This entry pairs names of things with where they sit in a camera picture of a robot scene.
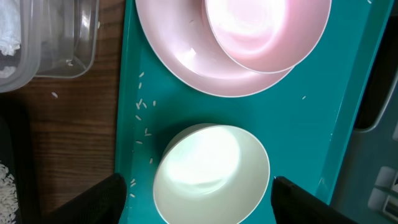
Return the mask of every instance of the pink plate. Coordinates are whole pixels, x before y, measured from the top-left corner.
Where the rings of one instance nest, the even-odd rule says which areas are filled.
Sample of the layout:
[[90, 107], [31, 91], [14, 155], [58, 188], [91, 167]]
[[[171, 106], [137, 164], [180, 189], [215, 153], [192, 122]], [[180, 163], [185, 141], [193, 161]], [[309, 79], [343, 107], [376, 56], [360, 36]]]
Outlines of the pink plate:
[[270, 88], [291, 71], [263, 74], [235, 63], [204, 26], [199, 0], [136, 0], [136, 5], [158, 58], [196, 90], [223, 97], [248, 96]]
[[331, 0], [204, 0], [213, 35], [241, 66], [262, 73], [300, 63], [328, 22]]

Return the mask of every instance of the brown wooden surface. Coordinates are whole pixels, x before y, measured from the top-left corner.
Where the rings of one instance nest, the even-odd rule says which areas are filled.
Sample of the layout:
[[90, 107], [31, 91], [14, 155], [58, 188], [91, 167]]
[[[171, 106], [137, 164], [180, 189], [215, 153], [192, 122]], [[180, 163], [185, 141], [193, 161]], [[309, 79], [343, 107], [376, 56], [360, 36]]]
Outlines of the brown wooden surface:
[[88, 73], [35, 78], [8, 93], [29, 110], [43, 215], [114, 171], [124, 6], [124, 0], [100, 0], [96, 58]]

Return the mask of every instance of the clear plastic container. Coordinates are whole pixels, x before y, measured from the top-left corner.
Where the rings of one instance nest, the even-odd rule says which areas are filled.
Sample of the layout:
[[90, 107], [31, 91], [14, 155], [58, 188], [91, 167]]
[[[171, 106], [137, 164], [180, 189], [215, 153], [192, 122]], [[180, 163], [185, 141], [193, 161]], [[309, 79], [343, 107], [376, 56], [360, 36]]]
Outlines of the clear plastic container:
[[0, 92], [24, 86], [34, 76], [73, 78], [93, 64], [98, 0], [20, 0], [21, 49], [0, 54]]

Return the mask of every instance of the green tray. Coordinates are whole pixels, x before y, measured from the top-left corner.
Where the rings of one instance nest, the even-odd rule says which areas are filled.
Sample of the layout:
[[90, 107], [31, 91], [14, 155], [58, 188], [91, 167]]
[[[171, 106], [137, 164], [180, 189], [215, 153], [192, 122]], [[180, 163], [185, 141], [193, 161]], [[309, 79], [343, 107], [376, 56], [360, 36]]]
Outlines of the green tray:
[[[198, 123], [253, 133], [267, 150], [271, 177], [283, 175], [329, 203], [392, 3], [333, 0], [320, 42], [282, 81], [254, 96], [219, 98], [186, 86], [162, 65], [134, 0], [127, 0], [115, 169], [137, 184], [128, 190], [136, 197], [127, 197], [120, 223], [164, 223], [152, 196], [157, 166], [169, 141]], [[147, 109], [137, 110], [141, 98]], [[152, 136], [144, 137], [146, 128]], [[275, 222], [270, 192], [243, 223]]]

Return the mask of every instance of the wooden table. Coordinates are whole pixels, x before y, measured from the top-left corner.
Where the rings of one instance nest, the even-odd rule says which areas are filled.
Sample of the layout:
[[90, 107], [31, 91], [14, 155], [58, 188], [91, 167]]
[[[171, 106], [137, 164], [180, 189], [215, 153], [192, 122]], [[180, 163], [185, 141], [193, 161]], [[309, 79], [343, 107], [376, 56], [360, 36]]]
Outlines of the wooden table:
[[29, 110], [43, 215], [114, 172], [125, 1], [101, 0], [99, 8], [88, 73], [70, 80], [35, 78], [8, 93]]

